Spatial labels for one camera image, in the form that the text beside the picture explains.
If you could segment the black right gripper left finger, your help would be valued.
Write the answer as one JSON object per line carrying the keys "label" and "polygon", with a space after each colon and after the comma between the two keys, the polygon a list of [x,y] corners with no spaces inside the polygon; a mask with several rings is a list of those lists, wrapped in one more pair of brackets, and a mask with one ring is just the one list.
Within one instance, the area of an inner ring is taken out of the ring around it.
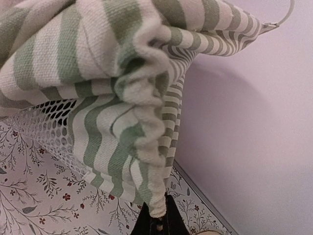
{"label": "black right gripper left finger", "polygon": [[161,235],[162,218],[153,218],[149,214],[149,208],[144,203],[131,235]]}

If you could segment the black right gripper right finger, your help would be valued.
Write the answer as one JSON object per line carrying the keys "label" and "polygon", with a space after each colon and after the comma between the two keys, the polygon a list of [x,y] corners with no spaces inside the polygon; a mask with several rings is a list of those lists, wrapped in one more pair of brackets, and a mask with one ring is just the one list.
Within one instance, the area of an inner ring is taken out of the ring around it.
{"label": "black right gripper right finger", "polygon": [[165,195],[166,214],[162,218],[162,235],[190,235],[172,195]]}

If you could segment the green striped pet tent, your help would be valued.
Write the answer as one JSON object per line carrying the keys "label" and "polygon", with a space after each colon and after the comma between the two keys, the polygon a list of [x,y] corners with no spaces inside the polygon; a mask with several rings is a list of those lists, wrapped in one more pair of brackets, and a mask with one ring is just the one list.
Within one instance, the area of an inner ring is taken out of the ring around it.
{"label": "green striped pet tent", "polygon": [[165,215],[170,87],[197,54],[231,56],[278,23],[224,0],[24,0],[0,15],[0,117],[75,100],[84,179]]}

